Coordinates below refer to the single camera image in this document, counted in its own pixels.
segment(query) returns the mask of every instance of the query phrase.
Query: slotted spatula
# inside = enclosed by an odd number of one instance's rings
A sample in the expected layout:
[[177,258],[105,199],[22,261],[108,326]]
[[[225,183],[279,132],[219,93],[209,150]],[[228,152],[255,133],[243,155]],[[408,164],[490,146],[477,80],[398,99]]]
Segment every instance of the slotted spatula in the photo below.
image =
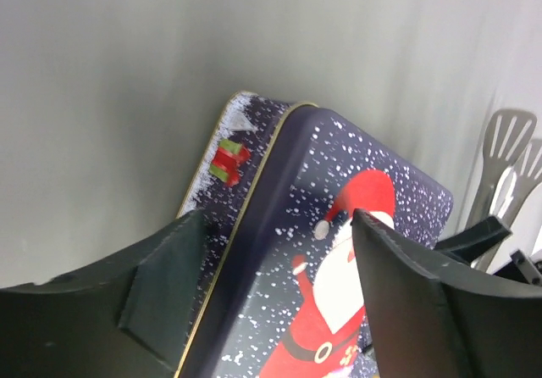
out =
[[499,179],[525,150],[535,126],[536,115],[522,109],[499,109],[491,116],[482,147],[484,158],[482,177],[466,228],[472,227],[489,215]]
[[[503,202],[497,217],[504,225],[511,227],[519,214],[523,204],[531,192],[542,183],[542,139],[532,139],[525,151],[512,166],[516,181],[512,183],[512,189]],[[525,241],[524,247],[517,247],[527,255],[533,252],[536,241]],[[478,260],[475,269],[486,271],[493,261],[499,247],[498,244],[482,255]]]

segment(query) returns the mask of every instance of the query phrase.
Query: santa hat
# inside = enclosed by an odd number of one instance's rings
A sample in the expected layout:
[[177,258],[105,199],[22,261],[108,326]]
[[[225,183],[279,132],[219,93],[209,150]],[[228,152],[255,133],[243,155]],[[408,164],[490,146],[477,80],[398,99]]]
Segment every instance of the santa hat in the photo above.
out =
[[340,191],[324,219],[314,227],[314,237],[323,240],[329,233],[329,223],[340,211],[348,212],[350,219],[356,208],[367,210],[393,228],[395,189],[390,177],[380,170],[364,170],[355,175]]

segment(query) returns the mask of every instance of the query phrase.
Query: white wall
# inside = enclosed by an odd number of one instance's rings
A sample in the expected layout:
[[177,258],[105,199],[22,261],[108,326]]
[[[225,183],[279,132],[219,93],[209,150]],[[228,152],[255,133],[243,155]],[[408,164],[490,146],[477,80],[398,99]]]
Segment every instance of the white wall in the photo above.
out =
[[455,230],[494,93],[538,108],[540,9],[0,0],[0,285],[44,281],[165,225],[239,89],[337,110],[454,192]]

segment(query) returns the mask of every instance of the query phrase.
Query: kitchen utensil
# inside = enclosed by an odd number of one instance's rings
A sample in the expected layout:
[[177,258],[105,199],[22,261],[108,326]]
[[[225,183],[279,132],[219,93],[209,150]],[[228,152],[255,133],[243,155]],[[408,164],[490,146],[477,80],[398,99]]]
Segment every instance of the kitchen utensil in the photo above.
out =
[[536,286],[542,285],[542,274],[540,274],[539,268],[521,249],[510,254],[510,258],[522,273],[527,283]]
[[501,220],[491,215],[457,235],[438,241],[434,250],[457,262],[471,264],[492,247],[501,244],[511,233]]
[[[525,254],[525,258],[529,258],[530,262],[534,264],[536,269],[542,272],[542,250],[538,250],[530,257]],[[509,281],[516,281],[521,283],[531,283],[528,277],[522,273],[522,271],[514,264],[512,261],[508,261],[501,268],[499,268],[493,275],[499,276],[500,278],[508,279]]]
[[535,126],[536,115],[522,109],[504,108],[491,116],[482,147],[482,176],[466,228],[489,215],[499,179],[525,150]]
[[542,252],[542,226],[539,228],[539,233],[534,240],[533,253],[537,253],[538,251]]
[[[512,182],[511,190],[506,196],[497,217],[504,225],[511,227],[523,204],[536,186],[542,183],[542,139],[532,139],[525,151],[512,166],[515,181]],[[521,248],[527,255],[533,252],[536,241],[525,240],[525,246]],[[501,245],[495,245],[487,253],[482,255],[474,268],[486,271],[493,261]]]

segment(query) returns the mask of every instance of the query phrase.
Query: gold tin rim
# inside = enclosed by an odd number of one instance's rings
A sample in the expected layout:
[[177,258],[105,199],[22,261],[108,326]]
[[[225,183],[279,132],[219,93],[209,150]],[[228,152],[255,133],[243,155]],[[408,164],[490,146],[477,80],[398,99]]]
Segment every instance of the gold tin rim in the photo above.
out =
[[[213,130],[213,134],[216,132],[216,130],[220,126],[220,122],[221,122],[222,118],[224,117],[224,113],[225,113],[226,109],[228,108],[228,106],[230,105],[231,100],[233,100],[239,94],[249,94],[249,95],[252,95],[252,96],[257,96],[258,95],[255,92],[240,91],[240,92],[236,92],[232,97],[230,97],[230,99],[228,100],[228,102],[224,106],[224,109],[222,110],[222,114],[218,118],[218,122],[215,125],[214,130]],[[245,201],[243,202],[243,205],[241,206],[241,209],[239,211],[239,215],[237,216],[237,219],[235,220],[234,227],[233,227],[233,229],[231,231],[231,234],[230,234],[230,238],[228,239],[228,243],[226,244],[226,247],[224,249],[224,253],[222,254],[222,258],[220,259],[220,262],[218,263],[218,267],[217,267],[216,272],[214,273],[213,280],[211,281],[211,284],[209,285],[209,288],[207,290],[207,294],[205,295],[205,299],[203,300],[202,306],[200,307],[200,309],[199,309],[199,311],[197,313],[197,317],[194,320],[194,325],[192,326],[190,335],[188,337],[188,340],[186,341],[186,345],[185,345],[185,348],[183,349],[183,353],[182,353],[182,355],[180,357],[179,366],[177,367],[177,371],[175,372],[174,378],[179,378],[180,371],[182,370],[183,365],[184,365],[184,363],[186,361],[186,356],[188,355],[191,344],[194,341],[194,337],[196,336],[197,329],[199,328],[199,325],[202,322],[203,315],[205,314],[205,310],[207,309],[209,299],[211,298],[211,295],[213,295],[213,290],[214,290],[214,287],[215,287],[215,285],[217,283],[218,277],[220,276],[220,271],[222,270],[224,262],[225,262],[226,258],[228,257],[228,252],[230,251],[231,243],[233,242],[233,240],[235,238],[235,234],[237,232],[237,229],[239,228],[239,224],[241,223],[241,221],[243,220],[243,217],[245,216],[246,207],[248,206],[248,203],[250,202],[250,200],[252,198],[252,193],[254,192],[254,189],[256,188],[257,183],[259,181],[260,174],[262,174],[263,168],[265,167],[265,164],[268,161],[269,154],[273,150],[273,146],[275,144],[275,141],[279,137],[280,130],[282,129],[282,126],[283,126],[284,122],[288,119],[288,117],[290,116],[290,114],[293,111],[295,111],[299,107],[306,106],[306,105],[318,108],[317,104],[309,102],[309,101],[302,101],[302,102],[299,102],[299,103],[292,104],[283,113],[283,115],[280,117],[279,123],[274,128],[274,132],[273,132],[273,135],[271,136],[271,140],[269,141],[268,148],[265,151],[265,154],[263,155],[262,162],[260,162],[260,165],[257,168],[256,174],[254,175],[254,179],[252,180],[251,187],[248,190],[248,193],[246,194]],[[211,137],[209,139],[209,143],[207,144],[207,147],[205,148],[205,152],[203,153],[202,156],[205,156],[208,149],[211,147],[211,144],[213,143],[213,134],[211,135]],[[203,158],[200,161],[200,164],[197,166],[197,170],[196,170],[196,173],[194,174],[194,177],[192,177],[191,184],[188,187],[188,192],[191,190],[191,188],[192,188],[192,186],[194,184],[194,181],[196,181],[196,176],[197,176],[197,173],[199,172],[199,170],[201,168],[202,163],[203,163]],[[183,203],[180,206],[179,213],[177,213],[177,218],[179,217],[180,213],[182,212],[182,209],[183,209],[188,197],[189,196],[188,196],[188,193],[187,193],[185,198],[183,199]]]

